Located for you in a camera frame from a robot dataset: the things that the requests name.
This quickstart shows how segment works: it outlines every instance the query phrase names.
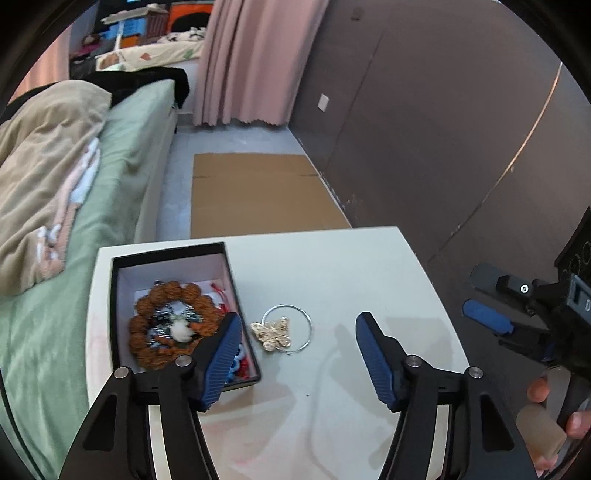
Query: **pillow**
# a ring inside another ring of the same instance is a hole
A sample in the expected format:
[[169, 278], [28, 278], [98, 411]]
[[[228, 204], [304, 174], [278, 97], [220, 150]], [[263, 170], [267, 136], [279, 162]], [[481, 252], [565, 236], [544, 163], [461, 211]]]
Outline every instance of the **pillow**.
[[207, 29], [205, 27], [191, 27], [191, 29], [186, 32], [169, 33], [158, 39], [158, 43], [169, 43], [173, 41], [202, 41], [205, 40], [206, 32]]

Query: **black box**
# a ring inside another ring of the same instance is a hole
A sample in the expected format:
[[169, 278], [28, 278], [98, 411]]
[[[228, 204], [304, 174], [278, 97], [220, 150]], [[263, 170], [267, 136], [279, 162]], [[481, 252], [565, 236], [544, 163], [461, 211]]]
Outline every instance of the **black box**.
[[[109, 305], [113, 369], [126, 366], [135, 373], [145, 372], [129, 351], [128, 323], [135, 315], [135, 302], [148, 294], [154, 282], [165, 283], [171, 280], [177, 280], [181, 284], [196, 283], [204, 294], [213, 291], [210, 283], [215, 282], [225, 293], [228, 309], [242, 318], [242, 345], [246, 350], [249, 375], [247, 379], [227, 383], [223, 391], [259, 382], [261, 372], [246, 334], [224, 243], [154, 250], [113, 259]], [[147, 371], [146, 375], [137, 375], [140, 390], [157, 393], [157, 372], [158, 370]]]
[[591, 285], [591, 209], [587, 207], [583, 218], [566, 246], [554, 262], [558, 278], [571, 273], [578, 275], [587, 285]]

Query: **mattress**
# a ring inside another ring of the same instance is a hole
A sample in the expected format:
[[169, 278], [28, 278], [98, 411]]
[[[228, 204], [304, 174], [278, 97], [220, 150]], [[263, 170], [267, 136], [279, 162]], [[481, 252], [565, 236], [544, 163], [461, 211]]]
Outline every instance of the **mattress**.
[[0, 365], [22, 441], [3, 402], [0, 424], [37, 478], [58, 478], [88, 411], [85, 330], [96, 255], [101, 247], [133, 243], [153, 167], [145, 159], [161, 148], [173, 103], [174, 81], [163, 80], [109, 112], [99, 171], [76, 216], [65, 271], [0, 298]]

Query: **gold butterfly pendant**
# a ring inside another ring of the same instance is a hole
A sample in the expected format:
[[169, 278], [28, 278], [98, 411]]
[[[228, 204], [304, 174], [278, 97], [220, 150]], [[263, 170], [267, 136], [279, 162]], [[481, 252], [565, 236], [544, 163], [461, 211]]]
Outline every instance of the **gold butterfly pendant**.
[[288, 317], [281, 317], [274, 322], [251, 323], [251, 329], [256, 338], [262, 342], [263, 348], [268, 352], [291, 346], [289, 327], [290, 320]]

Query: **gray wall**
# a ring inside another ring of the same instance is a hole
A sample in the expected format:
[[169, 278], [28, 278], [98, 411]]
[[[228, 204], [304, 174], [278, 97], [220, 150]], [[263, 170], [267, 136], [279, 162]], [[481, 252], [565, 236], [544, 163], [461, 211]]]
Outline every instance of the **gray wall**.
[[80, 50], [84, 37], [92, 33], [95, 27], [95, 19], [98, 9], [99, 4], [97, 2], [81, 16], [79, 16], [72, 24], [72, 33], [70, 34], [70, 51]]
[[459, 312], [481, 261], [554, 280], [552, 263], [591, 204], [591, 107], [564, 68], [493, 188], [559, 65], [497, 2], [332, 0], [290, 124], [353, 226], [401, 228], [471, 363], [509, 382], [514, 409], [539, 367]]

